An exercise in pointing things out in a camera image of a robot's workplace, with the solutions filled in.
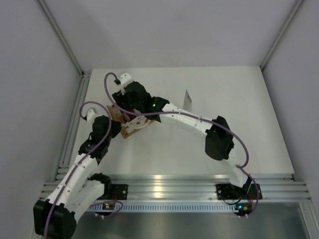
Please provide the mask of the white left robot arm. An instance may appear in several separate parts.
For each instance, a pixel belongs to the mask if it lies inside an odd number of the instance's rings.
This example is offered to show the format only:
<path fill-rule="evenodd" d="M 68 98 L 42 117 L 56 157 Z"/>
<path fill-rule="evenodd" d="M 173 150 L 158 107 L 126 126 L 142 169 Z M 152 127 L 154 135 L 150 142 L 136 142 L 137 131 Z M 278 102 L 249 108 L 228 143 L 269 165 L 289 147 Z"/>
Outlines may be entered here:
<path fill-rule="evenodd" d="M 121 123 L 107 116 L 93 119 L 92 132 L 54 191 L 33 207 L 34 229 L 46 239 L 72 238 L 82 215 L 97 199 L 114 199 L 111 178 L 95 173 Z"/>

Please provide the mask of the burlap watermelon canvas bag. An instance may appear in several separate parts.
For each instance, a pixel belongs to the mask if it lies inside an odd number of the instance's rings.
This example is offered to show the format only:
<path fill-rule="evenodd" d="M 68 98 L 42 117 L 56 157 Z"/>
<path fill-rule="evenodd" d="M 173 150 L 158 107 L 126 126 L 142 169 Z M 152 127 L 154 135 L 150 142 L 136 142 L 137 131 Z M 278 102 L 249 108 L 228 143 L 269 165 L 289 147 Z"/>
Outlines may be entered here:
<path fill-rule="evenodd" d="M 107 106 L 107 109 L 110 112 L 112 120 L 121 123 L 120 133 L 123 138 L 128 138 L 154 122 L 154 120 L 147 119 L 145 116 L 131 116 L 123 113 L 114 105 Z"/>

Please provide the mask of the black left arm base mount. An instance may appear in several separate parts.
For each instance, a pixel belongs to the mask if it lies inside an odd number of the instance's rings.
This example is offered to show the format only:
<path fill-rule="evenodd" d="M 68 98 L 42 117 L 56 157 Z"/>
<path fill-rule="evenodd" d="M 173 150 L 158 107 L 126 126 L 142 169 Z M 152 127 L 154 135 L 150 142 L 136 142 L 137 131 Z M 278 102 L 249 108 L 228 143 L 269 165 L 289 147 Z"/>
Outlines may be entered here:
<path fill-rule="evenodd" d="M 128 185 L 127 184 L 113 184 L 111 193 L 109 196 L 110 200 L 127 200 L 128 197 Z"/>

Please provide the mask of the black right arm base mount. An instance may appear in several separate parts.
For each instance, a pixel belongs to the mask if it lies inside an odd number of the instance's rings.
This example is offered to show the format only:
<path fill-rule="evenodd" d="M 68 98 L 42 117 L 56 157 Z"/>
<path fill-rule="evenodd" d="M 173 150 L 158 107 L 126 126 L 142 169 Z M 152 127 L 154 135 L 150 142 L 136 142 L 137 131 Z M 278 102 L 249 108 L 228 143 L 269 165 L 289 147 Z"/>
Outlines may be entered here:
<path fill-rule="evenodd" d="M 263 199 L 261 188 L 259 184 L 251 183 L 242 188 L 234 186 L 230 183 L 216 185 L 217 199 L 225 201 L 229 204 L 238 203 L 242 200 L 257 200 Z"/>

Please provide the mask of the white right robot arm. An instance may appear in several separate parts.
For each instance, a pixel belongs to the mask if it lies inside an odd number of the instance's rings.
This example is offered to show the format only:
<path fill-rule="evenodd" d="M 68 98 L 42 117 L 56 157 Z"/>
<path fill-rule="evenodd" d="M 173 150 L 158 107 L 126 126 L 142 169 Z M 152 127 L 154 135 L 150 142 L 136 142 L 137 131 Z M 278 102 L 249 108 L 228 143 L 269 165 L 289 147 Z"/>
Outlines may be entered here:
<path fill-rule="evenodd" d="M 120 87 L 112 94 L 122 112 L 145 116 L 149 120 L 174 125 L 197 135 L 204 140 L 204 151 L 208 157 L 222 164 L 230 181 L 229 192 L 243 198 L 250 192 L 252 179 L 242 171 L 243 167 L 235 156 L 234 139 L 225 118 L 207 120 L 178 108 L 161 97 L 152 97 L 140 83 L 133 80 L 115 80 Z"/>

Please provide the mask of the white sachet packet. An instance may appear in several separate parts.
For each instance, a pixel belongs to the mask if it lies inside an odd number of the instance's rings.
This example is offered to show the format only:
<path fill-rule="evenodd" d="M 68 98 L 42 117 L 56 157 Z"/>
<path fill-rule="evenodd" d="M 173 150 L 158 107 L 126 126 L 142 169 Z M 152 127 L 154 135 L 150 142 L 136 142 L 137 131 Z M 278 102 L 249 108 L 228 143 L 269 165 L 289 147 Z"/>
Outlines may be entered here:
<path fill-rule="evenodd" d="M 192 99 L 188 90 L 185 90 L 184 101 L 183 101 L 183 109 L 190 112 L 192 109 Z"/>

